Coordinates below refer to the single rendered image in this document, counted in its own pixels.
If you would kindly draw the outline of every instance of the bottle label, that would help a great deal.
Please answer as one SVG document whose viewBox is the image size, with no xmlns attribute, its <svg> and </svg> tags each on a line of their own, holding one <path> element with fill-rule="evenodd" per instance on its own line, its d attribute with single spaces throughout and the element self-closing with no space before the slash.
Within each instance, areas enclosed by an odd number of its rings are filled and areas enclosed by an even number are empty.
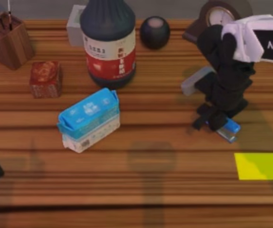
<svg viewBox="0 0 273 228">
<path fill-rule="evenodd" d="M 98 41 L 85 34 L 83 38 L 87 67 L 94 76 L 115 80 L 134 70 L 135 29 L 125 38 L 116 41 Z"/>
</svg>

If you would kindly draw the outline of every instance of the black sphere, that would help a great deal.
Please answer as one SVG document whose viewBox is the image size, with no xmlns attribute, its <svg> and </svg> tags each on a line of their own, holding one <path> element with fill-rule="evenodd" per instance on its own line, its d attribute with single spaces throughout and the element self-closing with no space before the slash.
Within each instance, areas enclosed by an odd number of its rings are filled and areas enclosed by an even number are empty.
<svg viewBox="0 0 273 228">
<path fill-rule="evenodd" d="M 141 25 L 140 37 L 147 48 L 160 49 L 169 41 L 170 26 L 164 18 L 149 17 Z"/>
</svg>

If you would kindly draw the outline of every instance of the small red cube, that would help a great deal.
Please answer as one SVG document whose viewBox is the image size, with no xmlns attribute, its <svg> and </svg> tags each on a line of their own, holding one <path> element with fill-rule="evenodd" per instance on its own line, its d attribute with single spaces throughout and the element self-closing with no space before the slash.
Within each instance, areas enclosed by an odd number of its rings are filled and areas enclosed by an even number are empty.
<svg viewBox="0 0 273 228">
<path fill-rule="evenodd" d="M 60 63 L 57 61 L 33 63 L 29 83 L 34 98 L 60 97 L 62 88 Z"/>
</svg>

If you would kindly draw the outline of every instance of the knife block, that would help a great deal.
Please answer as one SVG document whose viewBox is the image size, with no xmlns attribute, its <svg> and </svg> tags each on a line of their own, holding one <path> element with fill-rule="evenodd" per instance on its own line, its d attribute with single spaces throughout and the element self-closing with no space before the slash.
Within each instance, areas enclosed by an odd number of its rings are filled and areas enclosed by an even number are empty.
<svg viewBox="0 0 273 228">
<path fill-rule="evenodd" d="M 6 12 L 0 14 L 0 63 L 16 70 L 35 55 L 24 22 L 12 17 L 12 30 L 9 29 L 9 17 Z"/>
</svg>

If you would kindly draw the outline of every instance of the yellow rectangle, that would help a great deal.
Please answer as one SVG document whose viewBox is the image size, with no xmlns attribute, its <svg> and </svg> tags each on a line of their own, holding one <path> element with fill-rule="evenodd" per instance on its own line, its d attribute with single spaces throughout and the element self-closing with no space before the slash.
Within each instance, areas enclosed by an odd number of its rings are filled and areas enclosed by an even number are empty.
<svg viewBox="0 0 273 228">
<path fill-rule="evenodd" d="M 239 180 L 273 181 L 273 153 L 235 153 Z"/>
</svg>

